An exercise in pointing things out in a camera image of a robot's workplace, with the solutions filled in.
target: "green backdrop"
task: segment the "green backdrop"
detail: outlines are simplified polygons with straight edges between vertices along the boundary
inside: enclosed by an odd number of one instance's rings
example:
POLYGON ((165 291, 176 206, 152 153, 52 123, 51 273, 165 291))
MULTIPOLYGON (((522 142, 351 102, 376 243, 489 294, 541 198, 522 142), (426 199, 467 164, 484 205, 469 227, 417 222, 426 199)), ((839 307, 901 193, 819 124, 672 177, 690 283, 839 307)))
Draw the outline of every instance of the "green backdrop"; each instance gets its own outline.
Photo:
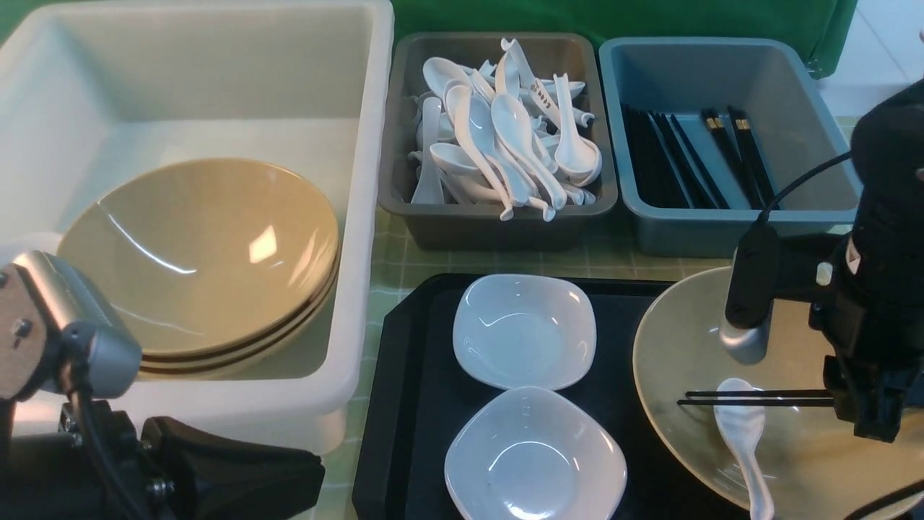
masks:
MULTIPOLYGON (((0 40, 55 0, 0 0, 0 40)), ((831 75, 857 0, 392 0, 395 41, 418 31, 565 31, 620 36, 750 36, 792 46, 831 75)))

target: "white floor tile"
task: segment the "white floor tile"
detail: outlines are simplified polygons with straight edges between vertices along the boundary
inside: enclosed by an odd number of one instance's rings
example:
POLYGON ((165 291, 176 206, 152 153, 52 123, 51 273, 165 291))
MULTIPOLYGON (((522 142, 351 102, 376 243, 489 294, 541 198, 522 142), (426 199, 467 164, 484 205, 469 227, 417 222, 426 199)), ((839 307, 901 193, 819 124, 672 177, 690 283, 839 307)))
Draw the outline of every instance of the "white floor tile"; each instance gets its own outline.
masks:
POLYGON ((867 21, 909 81, 924 77, 922 0, 860 0, 857 10, 867 21))
POLYGON ((867 21, 857 14, 837 70, 818 86, 832 114, 856 117, 909 82, 867 21))

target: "tan bowl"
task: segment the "tan bowl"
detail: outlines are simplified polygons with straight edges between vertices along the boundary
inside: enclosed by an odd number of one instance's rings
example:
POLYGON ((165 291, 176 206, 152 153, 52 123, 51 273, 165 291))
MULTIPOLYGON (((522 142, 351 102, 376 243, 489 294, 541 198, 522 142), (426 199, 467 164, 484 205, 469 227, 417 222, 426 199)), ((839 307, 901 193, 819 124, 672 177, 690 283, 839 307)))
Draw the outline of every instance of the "tan bowl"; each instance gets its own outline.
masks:
POLYGON ((291 317, 328 280, 334 209, 248 159, 162 167, 107 194, 58 255, 89 276, 146 354, 198 355, 291 317))
POLYGON ((295 346, 293 342, 300 337, 300 333, 314 321, 314 318, 322 313, 322 309, 327 305, 333 293, 334 284, 331 283, 329 290, 312 305, 310 310, 306 310, 304 315, 285 324, 278 330, 274 330, 265 337, 261 336, 253 344, 236 352, 216 356, 209 360, 210 363, 204 365, 176 364, 176 366, 161 367, 163 364, 150 366, 150 364, 142 362, 139 378, 203 380, 233 376, 290 345, 295 346))
MULTIPOLYGON (((808 325, 806 303, 777 301, 767 356, 739 365, 718 327, 730 268, 684 279, 659 297, 638 327, 632 354, 636 389, 651 424, 674 456, 703 484, 748 508, 748 492, 709 406, 678 406, 688 390, 715 390, 742 378, 763 390, 821 389, 831 345, 808 325)), ((893 444, 859 439, 833 409, 767 407, 757 449, 777 520, 840 520, 857 507, 920 479, 924 415, 907 412, 893 444)), ((911 509, 920 496, 876 518, 911 509)))
POLYGON ((141 371, 155 375, 183 375, 221 368, 243 361, 256 353, 261 353, 270 345, 278 343, 280 340, 302 330, 311 323, 333 292, 335 280, 336 275, 332 274, 327 284, 324 286, 323 291, 318 294, 316 298, 306 303, 291 319, 277 324, 275 327, 268 328, 251 340, 229 345, 222 350, 214 351, 213 353, 205 353, 195 357, 177 357, 168 361, 142 359, 140 369, 141 371))

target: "blue-gray plastic bin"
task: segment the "blue-gray plastic bin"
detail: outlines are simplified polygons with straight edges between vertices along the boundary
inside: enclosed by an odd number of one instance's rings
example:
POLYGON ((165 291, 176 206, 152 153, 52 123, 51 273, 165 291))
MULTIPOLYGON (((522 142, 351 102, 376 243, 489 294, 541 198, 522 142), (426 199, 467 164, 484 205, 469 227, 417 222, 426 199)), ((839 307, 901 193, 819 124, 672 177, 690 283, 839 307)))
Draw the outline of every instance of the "blue-gray plastic bin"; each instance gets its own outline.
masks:
MULTIPOLYGON (((635 216, 638 246, 645 254, 731 256, 758 215, 757 210, 748 209, 702 123, 702 109, 724 113, 733 105, 748 112, 777 191, 847 151, 844 136, 805 66, 782 43, 738 38, 617 38, 600 48, 600 67, 623 200, 635 216), (731 209, 660 208, 642 201, 620 104, 676 115, 731 209)), ((770 221, 784 235, 825 232, 852 223, 861 190, 853 166, 842 163, 792 192, 770 221)))

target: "black chopsticks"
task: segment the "black chopsticks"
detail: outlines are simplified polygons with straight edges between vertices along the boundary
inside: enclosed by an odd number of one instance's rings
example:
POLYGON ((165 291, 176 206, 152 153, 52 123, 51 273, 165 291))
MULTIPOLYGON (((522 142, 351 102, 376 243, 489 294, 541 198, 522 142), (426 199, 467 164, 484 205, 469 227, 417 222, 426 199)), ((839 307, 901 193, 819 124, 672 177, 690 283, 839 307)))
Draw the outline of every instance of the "black chopsticks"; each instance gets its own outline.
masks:
MULTIPOLYGON (((702 110, 699 117, 707 136, 702 127, 684 128, 675 114, 638 110, 626 104, 621 108, 638 196, 645 203, 663 208, 733 209, 719 189, 723 182, 737 184, 747 201, 747 206, 736 205, 734 209, 762 210, 775 198, 745 111, 734 106, 728 106, 727 115, 711 108, 702 110), (696 146, 708 146, 710 137, 727 163, 731 179, 721 169, 721 177, 714 177, 703 160, 707 155, 697 150, 696 146)), ((711 153, 708 159, 715 161, 718 157, 711 153)))
POLYGON ((689 391, 680 405, 698 406, 801 406, 834 407, 834 397, 827 390, 739 390, 689 391))
POLYGON ((650 115, 627 105, 622 108, 638 195, 655 207, 689 208, 650 115))
MULTIPOLYGON (((760 157, 760 149, 754 139, 754 132, 751 131, 748 114, 744 110, 729 106, 728 115, 732 118, 732 130, 735 132, 738 152, 741 154, 741 163, 757 189, 762 209, 767 207, 767 204, 773 200, 776 192, 773 190, 767 168, 760 157)), ((780 209, 780 206, 775 205, 773 209, 780 209)))
POLYGON ((738 187, 741 189, 741 192, 744 193, 745 198, 748 199, 748 204, 750 204, 751 209, 763 209, 763 201, 760 199, 760 191, 758 190, 757 183, 754 181, 754 178, 748 174, 747 167, 742 161, 741 156, 738 155, 735 144, 732 143, 732 138, 725 129, 722 117, 718 112, 712 109, 703 110, 700 115, 706 128, 709 129, 709 134, 715 141, 715 145, 718 146, 719 152, 722 153, 725 163, 732 170, 732 175, 735 176, 738 187))
POLYGON ((693 147, 693 143, 690 142, 690 138, 687 136, 687 132, 684 131, 684 127, 680 125, 680 121, 677 120, 677 116, 671 114, 671 124, 674 125, 674 131, 680 137, 680 140, 683 142, 684 146, 687 148, 690 157, 693 158, 693 164, 699 169, 699 176, 706 182, 706 186, 709 187, 709 192, 712 195, 712 199, 715 200, 716 205, 719 209, 729 209, 728 201, 725 200, 725 197, 722 195, 722 192, 719 191, 719 187, 715 185, 715 180, 712 178, 712 174, 706 168, 705 163, 702 162, 702 157, 697 153, 696 148, 693 147))

